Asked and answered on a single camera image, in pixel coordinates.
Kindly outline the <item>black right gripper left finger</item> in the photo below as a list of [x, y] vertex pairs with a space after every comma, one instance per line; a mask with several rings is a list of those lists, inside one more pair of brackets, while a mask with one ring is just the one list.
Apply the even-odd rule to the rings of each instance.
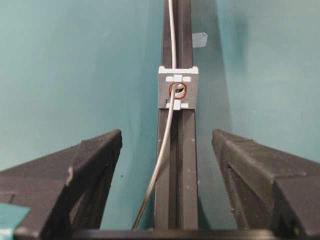
[[0, 172], [0, 201], [28, 208], [15, 240], [52, 240], [99, 229], [122, 148], [115, 129]]

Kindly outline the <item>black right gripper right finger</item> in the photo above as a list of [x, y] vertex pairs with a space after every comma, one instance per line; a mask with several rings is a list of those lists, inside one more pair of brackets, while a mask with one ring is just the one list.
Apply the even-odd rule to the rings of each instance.
[[237, 227], [320, 237], [320, 165], [221, 129], [212, 133]]

